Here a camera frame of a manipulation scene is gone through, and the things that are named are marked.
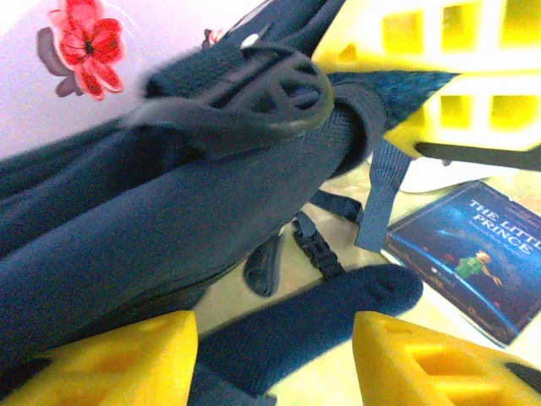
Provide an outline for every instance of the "book cover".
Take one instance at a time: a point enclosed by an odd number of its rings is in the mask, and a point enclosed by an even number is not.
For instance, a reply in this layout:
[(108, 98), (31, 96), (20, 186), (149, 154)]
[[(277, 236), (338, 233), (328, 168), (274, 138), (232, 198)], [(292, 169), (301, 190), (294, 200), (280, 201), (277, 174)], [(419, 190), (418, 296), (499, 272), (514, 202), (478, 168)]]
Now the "book cover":
[(541, 309), (541, 218), (482, 181), (392, 225), (384, 250), (499, 345)]

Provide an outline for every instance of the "flower print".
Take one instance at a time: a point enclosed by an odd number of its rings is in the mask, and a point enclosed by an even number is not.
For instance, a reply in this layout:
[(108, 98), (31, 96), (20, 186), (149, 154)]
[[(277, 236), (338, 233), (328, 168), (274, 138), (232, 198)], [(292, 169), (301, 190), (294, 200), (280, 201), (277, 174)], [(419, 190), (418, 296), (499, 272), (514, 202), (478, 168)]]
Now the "flower print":
[(123, 90), (112, 65), (126, 53), (121, 24), (103, 17), (99, 0), (59, 0), (58, 9), (49, 13), (58, 56), (74, 71), (79, 88), (97, 101), (105, 89)]

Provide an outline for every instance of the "black plastic buckle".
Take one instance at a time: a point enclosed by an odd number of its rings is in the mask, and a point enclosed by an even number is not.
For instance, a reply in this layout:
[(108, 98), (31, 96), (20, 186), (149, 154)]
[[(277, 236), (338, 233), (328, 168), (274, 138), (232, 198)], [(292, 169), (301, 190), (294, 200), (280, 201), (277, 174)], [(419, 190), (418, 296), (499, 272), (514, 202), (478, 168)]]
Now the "black plastic buckle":
[(305, 236), (298, 220), (293, 220), (293, 226), (295, 227), (293, 238), (310, 259), (310, 263), (323, 274), (323, 279), (329, 280), (345, 272), (338, 262), (338, 257), (317, 229), (312, 235)]
[(258, 43), (242, 50), (246, 64), (192, 99), (146, 101), (121, 127), (175, 128), (210, 159), (267, 148), (316, 129), (334, 107), (332, 86), (295, 49)]

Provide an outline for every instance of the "white object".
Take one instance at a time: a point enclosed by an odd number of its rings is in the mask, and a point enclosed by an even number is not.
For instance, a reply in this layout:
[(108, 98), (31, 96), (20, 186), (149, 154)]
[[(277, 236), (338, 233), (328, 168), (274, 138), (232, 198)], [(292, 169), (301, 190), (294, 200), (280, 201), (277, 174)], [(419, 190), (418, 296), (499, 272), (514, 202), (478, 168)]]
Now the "white object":
[(509, 167), (419, 158), (410, 164), (400, 190), (407, 193), (423, 193), (470, 180), (505, 176), (515, 172), (516, 169)]

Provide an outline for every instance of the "backpack strap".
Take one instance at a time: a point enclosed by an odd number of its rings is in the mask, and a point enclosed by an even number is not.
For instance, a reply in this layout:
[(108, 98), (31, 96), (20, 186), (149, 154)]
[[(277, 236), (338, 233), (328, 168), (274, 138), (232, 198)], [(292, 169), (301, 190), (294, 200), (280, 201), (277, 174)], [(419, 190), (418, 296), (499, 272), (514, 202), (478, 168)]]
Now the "backpack strap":
[(297, 213), (293, 220), (293, 237), (297, 245), (310, 259), (314, 267), (320, 270), (324, 280), (329, 280), (344, 273), (344, 268), (338, 262), (338, 257), (331, 250), (323, 236), (318, 231), (314, 222), (304, 213)]
[(363, 205), (351, 197), (333, 195), (320, 189), (312, 196), (310, 203), (330, 213), (345, 217), (350, 222), (359, 224), (363, 219)]
[(355, 245), (379, 252), (387, 234), (392, 205), (412, 158), (383, 140), (375, 150), (370, 167), (369, 198)]

